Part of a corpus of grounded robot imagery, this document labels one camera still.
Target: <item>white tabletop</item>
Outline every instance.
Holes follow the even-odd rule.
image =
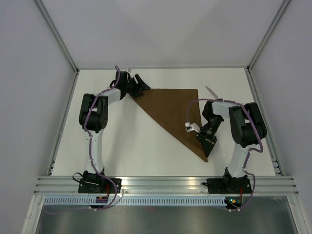
[[[78,117],[85,93],[97,94],[115,79],[115,70],[80,71],[62,133],[52,175],[72,176],[85,170],[88,142]],[[213,98],[205,85],[220,97],[241,103],[252,102],[244,69],[140,69],[133,70],[152,88],[197,89],[199,98]],[[199,103],[202,112],[205,102]],[[128,95],[108,110],[103,134],[102,157],[108,176],[222,176],[230,163],[234,141],[228,119],[216,133],[218,142],[204,162],[160,127]],[[271,157],[253,152],[247,169],[256,176],[274,176]]]

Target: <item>robotic arm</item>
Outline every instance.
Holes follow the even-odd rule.
[[[258,105],[255,102],[247,103],[245,109],[249,113],[256,130],[263,139],[267,135],[263,118]],[[201,143],[205,156],[208,157],[217,142],[215,136],[220,124],[224,121],[223,117],[230,119],[231,133],[235,141],[235,147],[230,164],[225,169],[222,179],[208,179],[207,187],[209,193],[251,193],[250,181],[243,170],[244,163],[249,149],[258,144],[258,140],[242,108],[234,103],[222,101],[207,101],[203,116],[208,121],[202,128],[195,123],[186,123],[186,130],[197,131],[196,138]]]
[[[111,86],[117,81],[118,75],[119,71],[116,72],[116,79],[112,81]],[[79,114],[79,123],[84,129],[84,124],[86,120],[88,121],[86,129],[92,135],[92,144],[90,144],[91,147],[88,148],[88,151],[91,151],[93,164],[96,170],[102,175],[104,175],[102,136],[108,121],[108,106],[116,101],[122,100],[126,94],[130,94],[132,98],[137,98],[143,95],[141,91],[149,89],[151,88],[143,82],[138,74],[135,75],[135,78],[132,78],[129,72],[120,71],[119,82],[114,89],[111,89],[98,97],[88,120],[87,116],[96,96],[93,94],[85,94],[83,96]],[[85,131],[85,135],[86,139],[90,140],[88,132]],[[118,185],[121,183],[121,179],[112,178],[112,180]],[[108,190],[112,191],[112,189],[114,189],[109,189],[107,186],[111,186],[111,184],[108,184],[107,180],[96,174],[90,160],[87,161],[85,171],[79,183],[79,193],[108,193]]]

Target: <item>gray wall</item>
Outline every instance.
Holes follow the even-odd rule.
[[[82,68],[246,66],[282,0],[43,0]]]
[[[312,219],[312,1],[294,0],[253,69],[279,159]]]
[[[31,0],[0,1],[0,229],[21,232],[73,71]]]

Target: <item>brown fabric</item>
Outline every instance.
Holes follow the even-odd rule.
[[[187,133],[185,130],[186,111],[194,99],[198,99],[197,89],[151,89],[134,100],[168,133],[208,162],[195,137],[196,132]],[[192,105],[189,118],[190,123],[197,123],[201,127],[198,102]]]

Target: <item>purple cable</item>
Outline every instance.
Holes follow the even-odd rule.
[[[247,172],[247,171],[246,171],[246,166],[247,166],[248,159],[249,159],[249,157],[250,157],[250,152],[251,152],[252,150],[257,151],[257,152],[259,152],[259,153],[262,153],[262,152],[263,152],[263,145],[262,145],[262,142],[261,142],[261,138],[260,138],[260,136],[259,136],[259,133],[258,133],[258,131],[257,131],[256,127],[255,127],[255,124],[254,124],[252,118],[250,117],[248,111],[247,111],[246,108],[244,107],[244,105],[241,104],[241,103],[235,102],[235,101],[231,101],[231,100],[200,98],[200,99],[195,99],[195,100],[191,101],[191,103],[189,104],[189,106],[188,106],[188,108],[187,108],[187,113],[186,113],[186,122],[187,122],[187,123],[189,122],[189,112],[190,112],[191,105],[192,105],[194,102],[196,102],[196,101],[212,101],[212,102],[218,101],[218,102],[228,102],[228,103],[233,103],[233,104],[239,105],[239,106],[242,108],[243,112],[245,113],[247,119],[249,120],[249,122],[250,122],[250,124],[251,124],[251,126],[252,126],[252,128],[253,128],[254,134],[255,134],[255,136],[256,136],[256,138],[257,138],[257,140],[258,140],[260,149],[257,149],[257,148],[250,148],[250,149],[248,150],[248,153],[247,153],[246,159],[245,159],[245,161],[244,161],[244,165],[243,165],[243,170],[244,170],[244,172],[245,172],[247,175],[253,177],[253,190],[252,190],[252,192],[251,192],[251,194],[250,194],[248,200],[245,202],[245,204],[243,204],[243,205],[239,208],[239,209],[241,210],[242,208],[244,208],[244,207],[250,202],[251,198],[252,198],[253,195],[254,195],[254,190],[255,190],[255,175],[254,175],[253,173]]]

